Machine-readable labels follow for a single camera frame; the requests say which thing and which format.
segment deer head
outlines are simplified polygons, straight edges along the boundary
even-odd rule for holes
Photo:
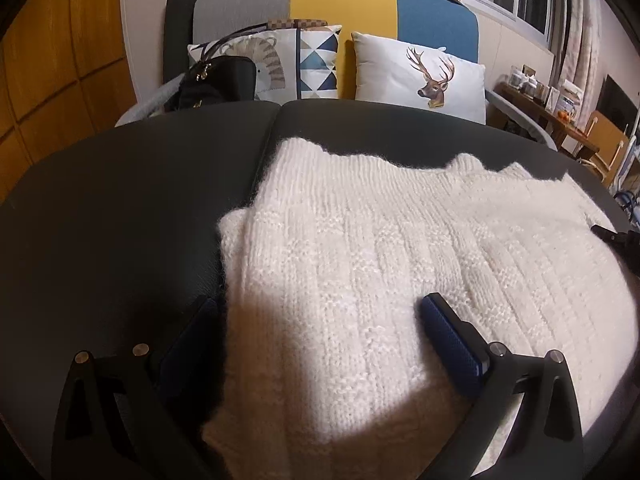
[[[424,80],[427,82],[425,86],[418,90],[418,95],[429,99],[429,108],[440,108],[444,106],[444,92],[449,87],[449,81],[453,79],[453,75],[456,73],[456,67],[452,60],[440,58],[444,64],[444,67],[440,68],[444,79],[434,79],[420,60],[422,54],[424,54],[424,52],[418,54],[415,48],[408,48],[406,50],[406,57],[411,62],[411,66],[421,72]]]

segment metal screw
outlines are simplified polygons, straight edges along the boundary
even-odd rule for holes
[[[78,363],[79,365],[84,364],[85,362],[87,362],[89,360],[89,352],[78,352],[76,354],[76,358],[75,361],[76,363]]]
[[[555,361],[558,364],[564,361],[564,356],[562,355],[562,352],[559,350],[552,350],[551,352],[549,352],[549,357],[551,357],[552,361]]]
[[[491,353],[493,355],[497,355],[499,357],[502,357],[503,355],[505,355],[507,353],[507,347],[505,345],[503,345],[500,342],[493,342],[489,345],[489,350],[491,351]]]
[[[149,345],[146,343],[138,343],[133,347],[133,355],[136,357],[142,357],[149,353]]]

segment gray backrest panel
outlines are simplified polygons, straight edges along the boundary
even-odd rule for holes
[[[198,0],[193,43],[219,40],[240,28],[288,17],[289,0]]]

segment white pillow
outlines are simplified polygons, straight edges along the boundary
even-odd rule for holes
[[[338,98],[335,59],[341,25],[281,28],[240,36],[222,44],[212,57],[246,56],[257,68],[255,98],[283,105],[309,98]],[[215,41],[188,46],[198,62]]]
[[[352,32],[356,100],[424,108],[485,124],[484,65],[426,46]]]

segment sweater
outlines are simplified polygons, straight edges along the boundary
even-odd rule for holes
[[[561,350],[587,431],[638,342],[595,223],[611,228],[569,176],[489,171],[467,154],[400,168],[285,140],[253,204],[220,221],[225,384],[203,439],[237,480],[415,480],[469,408],[418,323],[430,292],[487,341]]]

